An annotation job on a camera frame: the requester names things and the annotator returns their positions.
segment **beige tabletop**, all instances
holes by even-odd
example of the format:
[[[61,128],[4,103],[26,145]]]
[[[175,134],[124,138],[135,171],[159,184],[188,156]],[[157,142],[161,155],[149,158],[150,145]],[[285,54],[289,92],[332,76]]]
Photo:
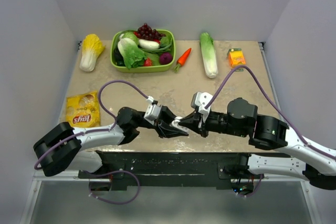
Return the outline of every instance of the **beige tabletop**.
[[[229,48],[243,50],[247,66],[251,68],[266,93],[274,100],[263,57],[256,41],[215,41],[217,54],[218,76],[209,79],[205,75],[199,41],[176,41],[176,58],[192,48],[187,63],[176,74],[169,70],[158,73],[121,73],[110,63],[109,52],[111,41],[105,40],[104,52],[97,60],[93,72],[83,72],[79,69],[81,52],[73,71],[67,96],[83,94],[99,88],[110,80],[123,79],[130,81],[140,88],[146,95],[151,95],[159,104],[168,106],[177,116],[186,116],[193,111],[190,107],[193,94],[197,91],[214,94],[222,80],[229,73],[226,54]],[[247,71],[236,72],[229,79],[218,98],[212,105],[212,110],[226,113],[227,104],[238,97],[242,97],[250,104],[258,106],[259,114],[277,117],[277,112],[267,102],[259,91],[254,80]],[[105,88],[102,101],[110,111],[117,114],[123,106],[145,111],[147,103],[130,86],[115,83]],[[113,118],[101,112],[101,125],[113,123]],[[60,121],[65,120],[65,109]],[[194,132],[188,137],[170,139],[159,138],[155,130],[138,128],[140,135],[133,142],[120,146],[101,146],[101,151],[137,151],[137,152],[260,152],[248,145],[248,138],[229,136],[210,132],[203,138]]]

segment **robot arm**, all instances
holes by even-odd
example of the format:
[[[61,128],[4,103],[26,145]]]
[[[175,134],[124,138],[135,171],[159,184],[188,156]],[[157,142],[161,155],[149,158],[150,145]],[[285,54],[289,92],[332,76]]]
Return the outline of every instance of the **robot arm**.
[[[245,174],[278,174],[309,180],[323,189],[336,189],[336,151],[308,138],[300,140],[293,128],[272,116],[257,114],[257,106],[242,98],[231,101],[227,114],[205,109],[212,98],[208,93],[194,95],[193,113],[180,120],[179,125],[207,137],[209,131],[249,137],[248,143],[261,150],[274,150],[291,157],[265,157],[256,154],[240,155],[237,165],[226,167],[225,172],[241,177]]]
[[[40,163],[46,176],[54,176],[65,169],[95,172],[102,166],[99,155],[83,151],[103,145],[130,143],[139,135],[138,127],[154,129],[161,138],[188,136],[188,130],[203,137],[207,137],[209,132],[217,132],[248,136],[248,143],[258,149],[291,156],[265,157],[241,153],[236,164],[224,167],[226,174],[239,178],[264,173],[287,175],[309,180],[310,184],[319,188],[336,189],[335,159],[311,147],[334,157],[335,150],[307,138],[308,144],[304,144],[286,123],[272,116],[257,114],[258,108],[242,98],[231,101],[226,114],[213,112],[210,107],[205,108],[211,98],[209,93],[196,93],[191,104],[195,110],[184,118],[148,97],[149,105],[145,112],[121,108],[116,125],[83,129],[60,123],[34,145],[34,151],[38,158],[45,155]],[[75,137],[54,148],[60,140],[71,136]]]
[[[68,122],[58,124],[34,145],[40,169],[48,177],[65,169],[95,172],[102,166],[101,158],[96,152],[84,150],[128,144],[140,134],[138,127],[154,129],[161,138],[188,136],[187,129],[177,124],[179,117],[168,107],[158,105],[152,97],[148,97],[147,102],[149,105],[145,112],[121,108],[115,125],[86,129],[71,127]]]

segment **white radish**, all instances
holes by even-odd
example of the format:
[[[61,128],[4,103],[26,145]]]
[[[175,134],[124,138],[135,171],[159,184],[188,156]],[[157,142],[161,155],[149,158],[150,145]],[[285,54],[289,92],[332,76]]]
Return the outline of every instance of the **white radish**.
[[[143,49],[155,50],[155,49],[159,49],[160,44],[155,41],[139,39],[139,46]]]

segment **orange juice box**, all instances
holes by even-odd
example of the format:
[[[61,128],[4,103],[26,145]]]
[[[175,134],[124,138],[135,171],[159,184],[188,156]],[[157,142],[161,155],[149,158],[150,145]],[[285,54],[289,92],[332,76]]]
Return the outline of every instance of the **orange juice box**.
[[[241,48],[230,48],[227,52],[227,58],[229,60],[229,64],[231,69],[237,67],[238,65],[245,65],[245,58],[243,55],[243,51]]]

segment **white wall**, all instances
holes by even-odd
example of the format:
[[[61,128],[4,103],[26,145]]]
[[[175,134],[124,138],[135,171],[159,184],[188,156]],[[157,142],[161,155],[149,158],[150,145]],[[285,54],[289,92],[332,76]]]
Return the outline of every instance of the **white wall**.
[[[266,56],[282,110],[302,133],[336,148],[336,0],[290,0]],[[313,190],[324,223],[336,219],[334,191]]]
[[[56,123],[76,43],[56,0],[0,0],[0,223],[18,223],[33,144]]]
[[[144,22],[171,30],[177,39],[265,41],[289,0],[57,0],[77,39],[97,33],[112,39]]]

